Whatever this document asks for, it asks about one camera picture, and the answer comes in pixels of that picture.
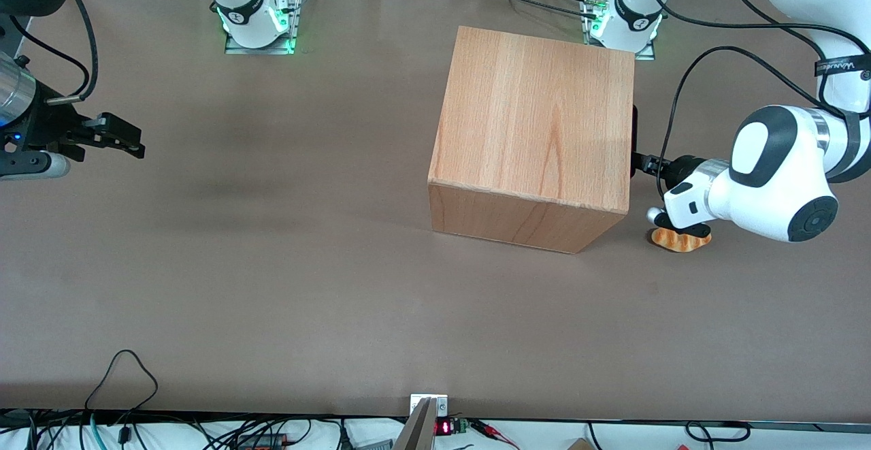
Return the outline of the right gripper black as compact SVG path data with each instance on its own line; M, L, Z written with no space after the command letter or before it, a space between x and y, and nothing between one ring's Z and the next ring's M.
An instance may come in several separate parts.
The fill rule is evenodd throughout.
M82 162L85 150L78 146L111 148L144 158L142 131L113 113L99 113L88 118L79 114L71 103L49 106L46 99L60 94L41 82L35 83L35 96L28 109L12 123L2 127L2 146L13 143L24 151L59 153L72 161ZM72 137L79 130L84 137Z

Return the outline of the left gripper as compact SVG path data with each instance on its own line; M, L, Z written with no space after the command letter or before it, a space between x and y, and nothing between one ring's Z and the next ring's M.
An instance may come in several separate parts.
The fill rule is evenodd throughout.
M675 229L691 229L715 218L708 203L715 160L681 156L675 161L634 152L634 174L665 177L665 211Z

